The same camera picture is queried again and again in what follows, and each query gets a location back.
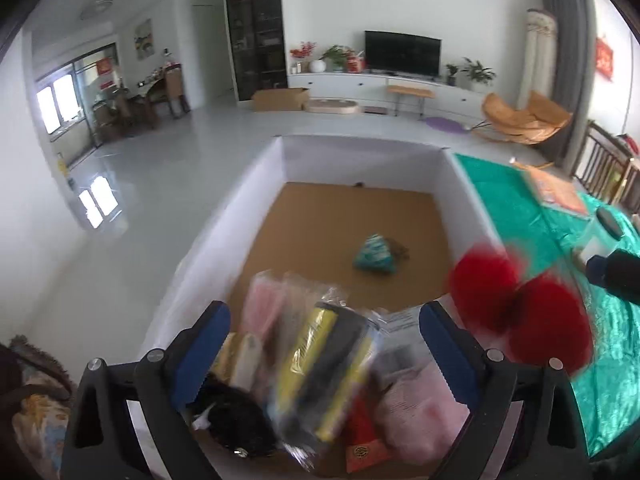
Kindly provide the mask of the white tv cabinet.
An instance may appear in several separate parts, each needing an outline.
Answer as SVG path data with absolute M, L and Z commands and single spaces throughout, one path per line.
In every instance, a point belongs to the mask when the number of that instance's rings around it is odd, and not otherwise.
M 375 74 L 302 73 L 288 76 L 290 88 L 313 99 L 341 99 L 361 106 L 398 107 L 400 112 L 480 119 L 484 94 L 439 82 Z

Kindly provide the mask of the brown cardboard box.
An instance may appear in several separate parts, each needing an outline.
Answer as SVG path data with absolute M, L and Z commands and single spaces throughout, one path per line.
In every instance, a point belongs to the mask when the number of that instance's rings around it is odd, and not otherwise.
M 252 96 L 255 112 L 297 112 L 303 110 L 310 93 L 305 88 L 258 90 Z

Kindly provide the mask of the black lace scrunchie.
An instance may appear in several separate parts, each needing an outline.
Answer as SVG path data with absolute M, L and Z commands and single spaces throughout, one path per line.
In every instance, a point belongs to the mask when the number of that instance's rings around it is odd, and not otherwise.
M 186 406 L 191 428 L 206 431 L 222 448 L 241 458 L 270 456 L 277 438 L 262 408 L 240 389 L 206 375 L 194 401 Z

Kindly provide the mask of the green potted plant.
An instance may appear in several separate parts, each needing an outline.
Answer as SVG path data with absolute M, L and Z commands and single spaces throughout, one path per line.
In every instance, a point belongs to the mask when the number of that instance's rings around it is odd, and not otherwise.
M 497 77 L 492 68 L 485 66 L 480 60 L 472 60 L 472 58 L 464 59 L 461 71 L 469 81 L 474 84 L 484 84 L 484 86 L 489 86 Z

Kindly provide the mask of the purple round mat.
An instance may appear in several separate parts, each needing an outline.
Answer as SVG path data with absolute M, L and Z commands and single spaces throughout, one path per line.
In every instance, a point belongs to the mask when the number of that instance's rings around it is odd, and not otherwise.
M 465 134 L 468 129 L 460 122 L 443 117 L 425 117 L 423 121 L 431 128 L 448 133 Z

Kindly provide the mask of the pink striped packet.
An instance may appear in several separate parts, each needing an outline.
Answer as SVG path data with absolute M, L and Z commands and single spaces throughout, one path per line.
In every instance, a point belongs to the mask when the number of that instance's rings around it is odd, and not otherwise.
M 266 341 L 280 318 L 284 303 L 283 282 L 270 271 L 255 274 L 242 307 L 240 332 Z

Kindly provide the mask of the red flower vase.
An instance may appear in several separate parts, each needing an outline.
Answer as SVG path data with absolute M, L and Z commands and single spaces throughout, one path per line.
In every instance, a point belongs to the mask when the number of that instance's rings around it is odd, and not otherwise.
M 303 41 L 299 46 L 290 49 L 290 55 L 293 60 L 292 71 L 296 74 L 303 73 L 308 65 L 308 58 L 314 53 L 316 43 L 312 41 Z

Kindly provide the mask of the red snack packet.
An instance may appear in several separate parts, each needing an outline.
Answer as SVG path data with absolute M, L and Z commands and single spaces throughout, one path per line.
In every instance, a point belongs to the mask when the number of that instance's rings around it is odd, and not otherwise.
M 357 396 L 352 404 L 352 411 L 345 422 L 344 433 L 348 474 L 385 463 L 392 458 L 392 452 L 378 434 L 370 404 L 364 394 Z

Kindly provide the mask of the wooden chair back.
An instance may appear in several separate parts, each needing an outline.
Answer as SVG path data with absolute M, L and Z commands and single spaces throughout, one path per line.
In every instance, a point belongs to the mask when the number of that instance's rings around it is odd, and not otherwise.
M 609 133 L 588 120 L 572 177 L 591 196 L 619 205 L 639 179 L 639 145 L 625 133 Z

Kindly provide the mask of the white standing air conditioner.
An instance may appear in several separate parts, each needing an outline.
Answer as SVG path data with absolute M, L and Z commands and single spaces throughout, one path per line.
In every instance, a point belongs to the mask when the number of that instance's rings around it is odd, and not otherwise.
M 558 46 L 558 22 L 556 18 L 539 9 L 528 9 L 526 16 L 526 45 L 517 108 L 526 107 L 529 93 L 536 91 L 547 98 L 551 96 Z

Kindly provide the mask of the teal wrapped packet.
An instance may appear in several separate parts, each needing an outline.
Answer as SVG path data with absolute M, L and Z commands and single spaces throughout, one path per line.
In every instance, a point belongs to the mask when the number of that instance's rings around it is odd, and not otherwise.
M 352 265 L 361 271 L 394 274 L 409 259 L 409 249 L 397 240 L 375 233 L 359 248 Z

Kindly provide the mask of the white wet wipes pack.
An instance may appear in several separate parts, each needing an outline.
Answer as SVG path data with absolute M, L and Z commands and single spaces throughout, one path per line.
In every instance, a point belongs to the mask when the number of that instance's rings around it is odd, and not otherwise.
M 386 314 L 381 347 L 373 371 L 382 388 L 408 374 L 419 373 L 432 360 L 419 325 L 421 306 Z

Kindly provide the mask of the yellow black sponge pack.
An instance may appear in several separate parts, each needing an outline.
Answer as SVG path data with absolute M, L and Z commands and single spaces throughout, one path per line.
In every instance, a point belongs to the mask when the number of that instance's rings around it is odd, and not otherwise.
M 314 470 L 366 385 L 382 316 L 326 284 L 287 281 L 266 412 L 280 447 Z

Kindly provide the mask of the black television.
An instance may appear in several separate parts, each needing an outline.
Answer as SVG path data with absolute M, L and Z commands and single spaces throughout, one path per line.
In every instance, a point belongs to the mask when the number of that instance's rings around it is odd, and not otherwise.
M 401 34 L 364 32 L 364 58 L 370 70 L 438 77 L 442 40 Z

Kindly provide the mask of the white cardboard box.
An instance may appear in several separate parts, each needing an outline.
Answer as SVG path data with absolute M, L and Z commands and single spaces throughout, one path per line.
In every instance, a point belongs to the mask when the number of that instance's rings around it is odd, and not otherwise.
M 352 262 L 372 234 L 409 249 L 394 274 Z M 215 300 L 239 322 L 250 278 L 292 272 L 340 286 L 361 309 L 400 311 L 446 295 L 447 275 L 500 237 L 446 148 L 350 136 L 279 136 L 208 219 L 178 265 L 143 343 L 164 348 Z

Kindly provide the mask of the orange lounge chair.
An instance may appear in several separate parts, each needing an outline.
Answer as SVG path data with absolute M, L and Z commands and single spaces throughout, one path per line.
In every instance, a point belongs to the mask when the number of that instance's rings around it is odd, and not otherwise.
M 566 127 L 573 114 L 536 91 L 529 92 L 528 102 L 516 110 L 497 93 L 489 93 L 482 103 L 484 119 L 471 128 L 486 140 L 523 145 L 547 141 Z

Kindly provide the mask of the red yarn ball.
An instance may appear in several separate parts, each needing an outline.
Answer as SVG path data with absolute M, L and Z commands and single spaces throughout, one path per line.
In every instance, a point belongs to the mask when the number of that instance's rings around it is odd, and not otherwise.
M 470 332 L 503 340 L 515 361 L 541 366 L 552 359 L 573 376 L 594 355 L 594 333 L 575 287 L 552 271 L 525 277 L 523 258 L 476 245 L 449 274 L 449 292 Z

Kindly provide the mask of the orange book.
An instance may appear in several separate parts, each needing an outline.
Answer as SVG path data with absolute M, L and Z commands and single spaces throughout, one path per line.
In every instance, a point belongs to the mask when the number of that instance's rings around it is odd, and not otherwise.
M 586 203 L 573 183 L 548 174 L 546 170 L 523 165 L 517 160 L 512 160 L 511 165 L 520 172 L 529 191 L 541 206 L 563 211 L 578 218 L 589 216 Z

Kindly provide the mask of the pink mesh bath pouf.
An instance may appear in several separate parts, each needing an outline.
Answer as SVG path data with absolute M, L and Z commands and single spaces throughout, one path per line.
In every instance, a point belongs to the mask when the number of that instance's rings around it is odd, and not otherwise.
M 447 454 L 469 414 L 454 398 L 439 367 L 430 363 L 387 390 L 375 419 L 400 460 L 424 465 Z

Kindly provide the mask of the black display cabinet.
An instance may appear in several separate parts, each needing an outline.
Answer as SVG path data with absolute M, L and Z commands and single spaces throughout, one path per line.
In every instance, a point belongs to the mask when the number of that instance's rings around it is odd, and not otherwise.
M 232 68 L 238 100 L 288 85 L 282 0 L 226 0 Z

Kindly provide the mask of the beige packet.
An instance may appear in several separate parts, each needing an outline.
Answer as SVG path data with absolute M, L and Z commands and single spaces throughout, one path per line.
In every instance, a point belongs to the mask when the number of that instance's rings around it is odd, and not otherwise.
M 250 392 L 263 353 L 262 341 L 256 335 L 230 333 L 209 371 L 224 384 Z

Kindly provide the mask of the wooden dining table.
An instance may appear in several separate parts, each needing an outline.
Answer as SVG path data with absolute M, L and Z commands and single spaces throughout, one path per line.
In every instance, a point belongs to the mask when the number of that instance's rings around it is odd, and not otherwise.
M 180 63 L 160 67 L 134 89 L 110 84 L 99 93 L 91 111 L 96 130 L 107 136 L 108 129 L 125 129 L 138 122 L 154 129 L 158 122 L 156 108 L 160 105 L 165 105 L 174 119 L 191 111 Z

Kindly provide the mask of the green satin tablecloth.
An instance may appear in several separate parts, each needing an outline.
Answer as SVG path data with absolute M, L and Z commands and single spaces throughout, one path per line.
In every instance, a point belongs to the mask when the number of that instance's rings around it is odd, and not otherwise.
M 503 243 L 525 255 L 527 274 L 558 272 L 584 300 L 596 351 L 572 386 L 588 453 L 596 455 L 639 419 L 639 307 L 589 284 L 575 268 L 570 252 L 586 219 L 542 206 L 520 170 L 464 155 L 458 161 Z

